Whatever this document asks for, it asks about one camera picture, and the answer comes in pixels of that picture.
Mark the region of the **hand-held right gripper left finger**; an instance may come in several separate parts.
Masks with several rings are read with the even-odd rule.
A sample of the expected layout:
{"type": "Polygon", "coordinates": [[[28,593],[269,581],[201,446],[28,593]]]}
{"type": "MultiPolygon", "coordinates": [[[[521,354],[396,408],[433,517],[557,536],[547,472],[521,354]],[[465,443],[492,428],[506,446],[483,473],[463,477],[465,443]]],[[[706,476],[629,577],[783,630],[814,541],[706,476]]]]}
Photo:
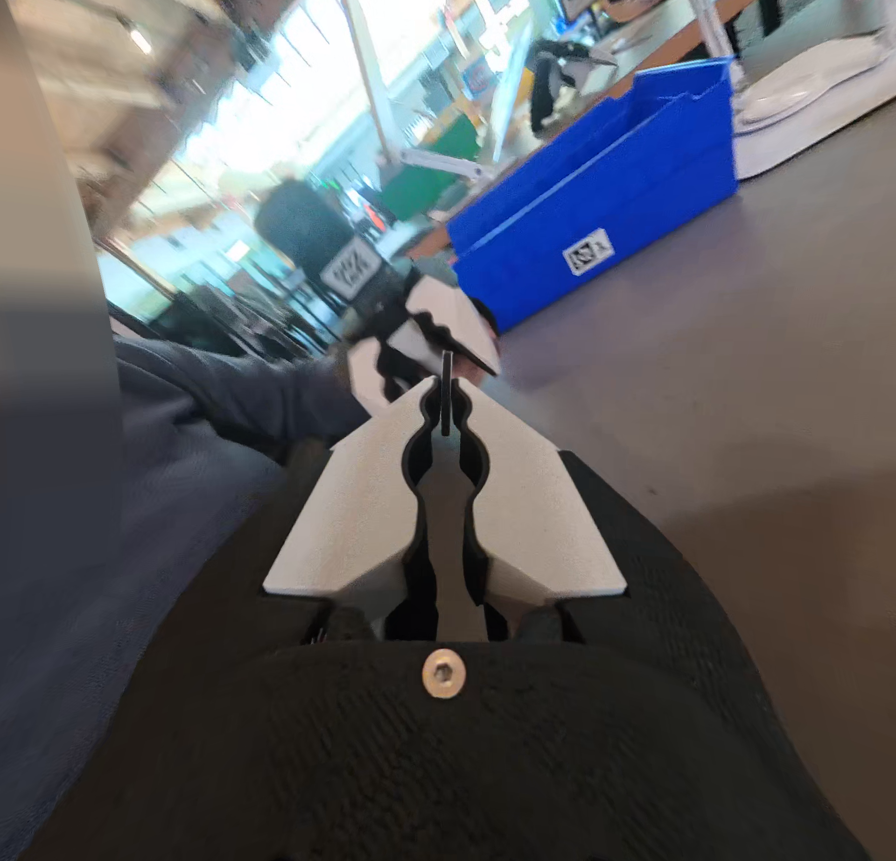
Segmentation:
{"type": "Polygon", "coordinates": [[[440,380],[428,377],[335,444],[264,592],[339,602],[370,620],[407,600],[434,606],[420,482],[439,420],[440,380]]]}

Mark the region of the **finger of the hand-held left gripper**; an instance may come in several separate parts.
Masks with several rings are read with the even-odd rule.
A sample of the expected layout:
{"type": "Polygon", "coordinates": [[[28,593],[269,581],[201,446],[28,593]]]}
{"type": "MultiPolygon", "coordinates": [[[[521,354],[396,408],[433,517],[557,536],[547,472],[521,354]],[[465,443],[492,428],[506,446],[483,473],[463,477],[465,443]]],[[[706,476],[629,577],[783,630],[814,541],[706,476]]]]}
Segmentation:
{"type": "Polygon", "coordinates": [[[429,344],[458,353],[490,376],[500,374],[496,340],[460,287],[423,275],[409,291],[405,310],[429,344]]]}
{"type": "Polygon", "coordinates": [[[347,351],[352,393],[369,415],[379,415],[416,385],[440,377],[442,358],[421,329],[359,340],[347,351]]]}

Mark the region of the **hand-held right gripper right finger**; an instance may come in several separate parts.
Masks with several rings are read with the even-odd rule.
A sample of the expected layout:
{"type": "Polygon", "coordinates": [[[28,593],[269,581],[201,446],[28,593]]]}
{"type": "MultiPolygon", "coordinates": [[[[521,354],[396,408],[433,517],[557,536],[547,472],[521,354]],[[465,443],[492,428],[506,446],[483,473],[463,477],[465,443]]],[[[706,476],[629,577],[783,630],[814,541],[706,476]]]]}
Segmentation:
{"type": "Polygon", "coordinates": [[[626,579],[554,443],[464,378],[452,415],[472,487],[462,568],[473,603],[516,629],[535,609],[621,597],[626,579]]]}

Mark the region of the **blue plastic bin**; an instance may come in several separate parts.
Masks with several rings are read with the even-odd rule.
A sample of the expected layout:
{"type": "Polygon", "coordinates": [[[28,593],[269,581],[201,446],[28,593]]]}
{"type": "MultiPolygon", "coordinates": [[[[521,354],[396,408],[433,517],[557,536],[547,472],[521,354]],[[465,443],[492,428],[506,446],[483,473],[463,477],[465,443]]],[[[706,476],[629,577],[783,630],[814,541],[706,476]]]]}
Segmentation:
{"type": "Polygon", "coordinates": [[[512,329],[736,194],[728,58],[641,71],[447,226],[466,295],[512,329]]]}

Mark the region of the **person's left forearm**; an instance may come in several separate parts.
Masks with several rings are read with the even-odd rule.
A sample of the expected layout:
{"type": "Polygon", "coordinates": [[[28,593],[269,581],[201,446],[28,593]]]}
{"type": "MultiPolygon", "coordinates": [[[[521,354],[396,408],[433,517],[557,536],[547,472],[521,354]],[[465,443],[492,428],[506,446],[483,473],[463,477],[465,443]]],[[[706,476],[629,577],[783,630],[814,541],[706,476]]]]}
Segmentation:
{"type": "Polygon", "coordinates": [[[125,431],[154,449],[190,437],[287,445],[337,439],[370,415],[350,389],[345,354],[268,361],[161,340],[113,337],[125,431]]]}

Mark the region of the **white jointed arm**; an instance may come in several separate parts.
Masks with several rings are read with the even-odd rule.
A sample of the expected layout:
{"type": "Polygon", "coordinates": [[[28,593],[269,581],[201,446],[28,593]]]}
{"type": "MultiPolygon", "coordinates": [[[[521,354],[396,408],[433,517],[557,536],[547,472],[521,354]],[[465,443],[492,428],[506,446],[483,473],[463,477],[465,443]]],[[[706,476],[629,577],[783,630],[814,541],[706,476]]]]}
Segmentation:
{"type": "Polygon", "coordinates": [[[399,161],[407,166],[419,167],[436,172],[446,172],[466,180],[480,182],[495,176],[494,168],[450,155],[422,148],[403,148],[399,151],[399,161]]]}

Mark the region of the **green board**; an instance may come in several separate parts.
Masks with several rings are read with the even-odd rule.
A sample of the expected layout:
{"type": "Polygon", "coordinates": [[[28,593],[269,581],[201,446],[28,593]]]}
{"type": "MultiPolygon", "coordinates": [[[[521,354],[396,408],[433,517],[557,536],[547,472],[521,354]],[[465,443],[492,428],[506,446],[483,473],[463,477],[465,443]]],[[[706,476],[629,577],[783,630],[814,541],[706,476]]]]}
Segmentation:
{"type": "MultiPolygon", "coordinates": [[[[476,127],[463,113],[422,150],[475,161],[480,148],[476,127]]],[[[381,177],[379,206],[396,220],[408,221],[434,209],[442,194],[461,180],[459,174],[402,165],[391,178],[381,177]]]]}

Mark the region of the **black and white tool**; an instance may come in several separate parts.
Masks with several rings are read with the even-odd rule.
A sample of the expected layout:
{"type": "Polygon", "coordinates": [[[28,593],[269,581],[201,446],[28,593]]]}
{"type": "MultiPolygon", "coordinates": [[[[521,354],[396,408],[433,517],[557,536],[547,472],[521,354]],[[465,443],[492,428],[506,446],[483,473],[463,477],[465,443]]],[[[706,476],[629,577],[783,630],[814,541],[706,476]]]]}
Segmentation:
{"type": "Polygon", "coordinates": [[[541,136],[546,123],[554,116],[561,89],[568,87],[581,95],[590,74],[599,67],[616,71],[616,56],[596,45],[570,40],[539,38],[532,42],[525,68],[533,78],[530,116],[535,136],[541,136]]]}

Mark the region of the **white desk lamp stand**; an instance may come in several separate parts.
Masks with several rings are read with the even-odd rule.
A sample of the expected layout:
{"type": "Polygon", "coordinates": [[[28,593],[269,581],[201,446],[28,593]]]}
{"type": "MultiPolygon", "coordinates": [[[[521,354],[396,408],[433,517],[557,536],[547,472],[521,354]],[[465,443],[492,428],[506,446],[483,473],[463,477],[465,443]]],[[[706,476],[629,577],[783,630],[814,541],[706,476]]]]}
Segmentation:
{"type": "MultiPolygon", "coordinates": [[[[661,1],[624,0],[635,15],[661,1]]],[[[881,0],[876,31],[817,44],[756,81],[735,63],[715,1],[687,1],[707,50],[729,65],[740,181],[780,166],[894,99],[894,0],[881,0]]]]}

